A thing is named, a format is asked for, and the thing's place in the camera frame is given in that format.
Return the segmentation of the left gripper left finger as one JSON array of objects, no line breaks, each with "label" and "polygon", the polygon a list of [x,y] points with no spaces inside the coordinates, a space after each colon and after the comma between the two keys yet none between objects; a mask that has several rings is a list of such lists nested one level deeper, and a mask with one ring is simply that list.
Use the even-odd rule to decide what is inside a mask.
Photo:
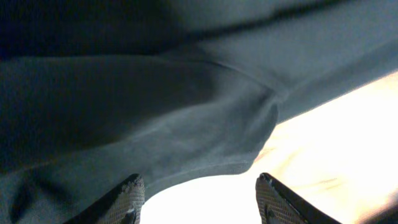
[{"label": "left gripper left finger", "polygon": [[140,224],[145,201],[144,180],[133,174],[65,224]]}]

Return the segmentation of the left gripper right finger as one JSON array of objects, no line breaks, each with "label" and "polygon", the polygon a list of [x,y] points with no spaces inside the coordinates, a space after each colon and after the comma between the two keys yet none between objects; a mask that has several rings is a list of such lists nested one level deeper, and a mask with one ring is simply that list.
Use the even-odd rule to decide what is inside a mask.
[{"label": "left gripper right finger", "polygon": [[262,224],[340,224],[268,173],[256,180]]}]

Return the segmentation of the plain black t-shirt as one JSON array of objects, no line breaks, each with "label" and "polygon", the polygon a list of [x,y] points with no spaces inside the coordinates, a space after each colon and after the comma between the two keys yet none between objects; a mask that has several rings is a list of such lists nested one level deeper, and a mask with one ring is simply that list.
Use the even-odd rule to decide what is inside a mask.
[{"label": "plain black t-shirt", "polygon": [[1,222],[247,171],[278,123],[397,68],[396,1],[1,1]]}]

